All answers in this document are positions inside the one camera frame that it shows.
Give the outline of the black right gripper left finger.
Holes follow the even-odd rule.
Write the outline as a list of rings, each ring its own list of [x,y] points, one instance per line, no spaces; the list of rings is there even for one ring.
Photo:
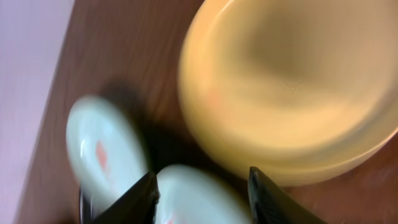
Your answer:
[[[157,177],[149,171],[92,224],[154,224],[158,202]]]

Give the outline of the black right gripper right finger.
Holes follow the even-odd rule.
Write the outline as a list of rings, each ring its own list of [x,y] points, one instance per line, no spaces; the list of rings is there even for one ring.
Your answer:
[[[254,224],[325,224],[257,167],[249,171],[248,195]]]

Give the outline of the mint plate long red stain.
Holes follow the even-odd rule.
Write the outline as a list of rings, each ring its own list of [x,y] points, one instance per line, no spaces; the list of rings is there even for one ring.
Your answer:
[[[155,223],[250,224],[251,212],[238,193],[213,174],[170,165],[157,174],[160,192]]]

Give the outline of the mint plate small red stain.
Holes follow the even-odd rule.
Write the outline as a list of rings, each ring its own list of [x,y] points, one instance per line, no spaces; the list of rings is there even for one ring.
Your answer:
[[[150,169],[134,127],[121,110],[98,96],[74,103],[66,144],[73,173],[98,212],[112,206]]]

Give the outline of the yellow plate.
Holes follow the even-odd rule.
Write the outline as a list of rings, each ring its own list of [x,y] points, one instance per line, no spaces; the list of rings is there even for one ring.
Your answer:
[[[397,133],[397,2],[204,1],[178,97],[197,143],[237,176],[341,175]]]

